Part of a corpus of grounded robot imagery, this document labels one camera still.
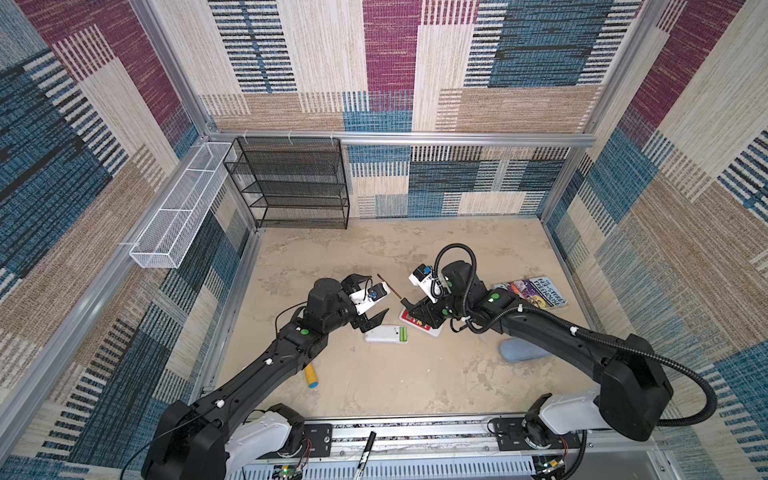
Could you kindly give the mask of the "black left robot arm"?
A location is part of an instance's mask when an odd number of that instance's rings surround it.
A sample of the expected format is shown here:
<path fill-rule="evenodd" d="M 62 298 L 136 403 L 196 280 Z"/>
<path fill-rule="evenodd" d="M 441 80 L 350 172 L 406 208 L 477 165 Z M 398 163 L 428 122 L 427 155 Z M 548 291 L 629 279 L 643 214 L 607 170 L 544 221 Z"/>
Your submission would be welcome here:
<path fill-rule="evenodd" d="M 288 308 L 290 320 L 256 360 L 191 404 L 176 401 L 166 409 L 146 447 L 142 478 L 224 479 L 265 454 L 297 452 L 304 419 L 295 410 L 277 404 L 254 421 L 249 416 L 325 349 L 331 332 L 380 326 L 386 314 L 367 313 L 391 292 L 386 282 L 359 274 L 316 280 L 307 300 Z"/>

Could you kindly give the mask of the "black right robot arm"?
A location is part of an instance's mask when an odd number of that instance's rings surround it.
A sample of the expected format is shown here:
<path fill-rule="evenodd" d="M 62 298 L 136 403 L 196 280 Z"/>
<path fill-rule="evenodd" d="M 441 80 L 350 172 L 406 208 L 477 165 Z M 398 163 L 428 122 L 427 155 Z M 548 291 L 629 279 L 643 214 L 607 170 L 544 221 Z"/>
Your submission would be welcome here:
<path fill-rule="evenodd" d="M 711 384 L 691 368 L 657 354 L 644 338 L 601 334 L 541 309 L 508 288 L 489 289 L 477 275 L 473 250 L 451 243 L 441 251 L 454 249 L 466 252 L 469 259 L 447 266 L 421 264 L 411 272 L 410 282 L 424 294 L 416 303 L 401 301 L 412 318 L 433 328 L 460 320 L 476 335 L 494 331 L 522 340 L 569 363 L 595 384 L 579 395 L 547 393 L 534 402 L 521 422 L 533 448 L 549 447 L 557 435 L 595 429 L 645 441 L 657 427 L 692 426 L 715 414 L 718 399 Z M 667 369 L 701 389 L 705 403 L 698 412 L 662 416 L 674 396 Z"/>

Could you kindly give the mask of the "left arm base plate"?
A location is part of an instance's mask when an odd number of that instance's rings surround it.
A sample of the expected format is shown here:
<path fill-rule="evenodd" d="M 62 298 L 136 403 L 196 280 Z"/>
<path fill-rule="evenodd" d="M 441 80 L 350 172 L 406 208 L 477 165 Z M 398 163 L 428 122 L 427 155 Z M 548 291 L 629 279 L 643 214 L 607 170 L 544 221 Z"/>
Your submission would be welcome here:
<path fill-rule="evenodd" d="M 306 457 L 327 458 L 331 455 L 333 425 L 330 423 L 310 423 L 291 431 L 285 447 L 290 458 Z"/>

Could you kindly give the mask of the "black yellow screwdriver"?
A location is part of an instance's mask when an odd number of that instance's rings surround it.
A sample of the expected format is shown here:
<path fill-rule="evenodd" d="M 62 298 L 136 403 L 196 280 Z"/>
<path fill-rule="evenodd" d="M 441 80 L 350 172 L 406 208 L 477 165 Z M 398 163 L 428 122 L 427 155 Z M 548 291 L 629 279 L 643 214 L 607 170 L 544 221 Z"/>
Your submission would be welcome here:
<path fill-rule="evenodd" d="M 390 293 L 394 294 L 399 300 L 402 300 L 404 298 L 381 274 L 377 273 L 377 277 L 388 288 L 388 291 Z"/>

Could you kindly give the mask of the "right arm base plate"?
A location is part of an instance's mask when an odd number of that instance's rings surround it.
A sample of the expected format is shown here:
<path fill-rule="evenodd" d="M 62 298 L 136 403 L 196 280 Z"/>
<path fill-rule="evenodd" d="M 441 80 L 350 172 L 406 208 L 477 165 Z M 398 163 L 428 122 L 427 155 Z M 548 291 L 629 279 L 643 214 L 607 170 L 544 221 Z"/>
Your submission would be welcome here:
<path fill-rule="evenodd" d="M 493 417 L 486 429 L 501 451 L 568 450 L 576 451 L 582 437 L 578 432 L 555 434 L 538 421 L 524 417 Z"/>

